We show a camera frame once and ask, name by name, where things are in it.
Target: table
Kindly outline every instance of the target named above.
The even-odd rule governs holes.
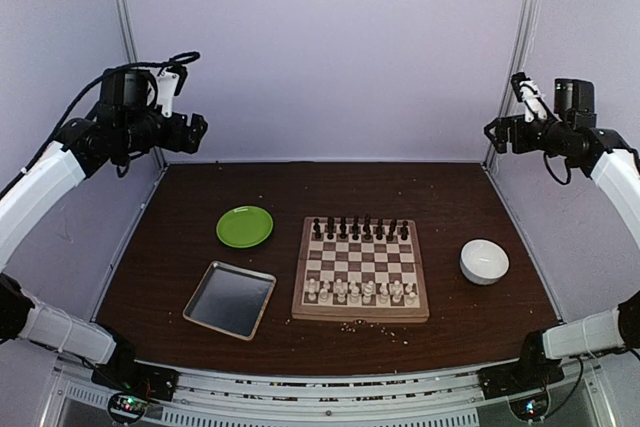
[[[257,205],[275,228],[248,250],[224,246],[227,210]],[[350,325],[291,318],[306,216],[364,215],[416,221],[431,317],[425,324]],[[461,274],[474,238],[511,262],[497,284]],[[200,327],[182,311],[213,260],[277,277],[251,342]],[[260,163],[172,165],[119,265],[97,321],[132,341],[141,360],[272,375],[411,372],[517,357],[525,335],[557,323],[526,249],[479,164]]]

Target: white wall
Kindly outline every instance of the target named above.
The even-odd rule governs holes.
[[[480,160],[521,0],[129,0],[141,58],[189,47],[210,122],[170,159]]]
[[[542,0],[526,72],[553,104],[555,77],[594,82],[598,125],[640,146],[640,0]],[[563,173],[562,163],[554,165]],[[609,309],[640,290],[640,253],[606,197],[579,172],[551,180],[542,154],[503,156],[498,182],[520,219],[565,320]],[[640,364],[605,362],[624,425],[637,426]]]
[[[113,0],[0,0],[0,185],[26,164],[86,83],[125,61],[119,35]],[[105,167],[36,227],[5,273],[43,300],[87,318],[156,172],[150,159],[140,159],[119,181]],[[3,427],[36,425],[54,359],[22,341],[0,347]]]

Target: white bowl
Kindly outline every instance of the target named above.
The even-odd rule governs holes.
[[[509,257],[502,248],[484,239],[467,242],[460,252],[460,270],[474,284],[490,285],[509,270]]]

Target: round plate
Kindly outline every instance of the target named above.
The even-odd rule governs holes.
[[[230,210],[218,221],[216,234],[223,244],[246,249],[264,242],[273,230],[273,219],[260,207],[247,205]]]

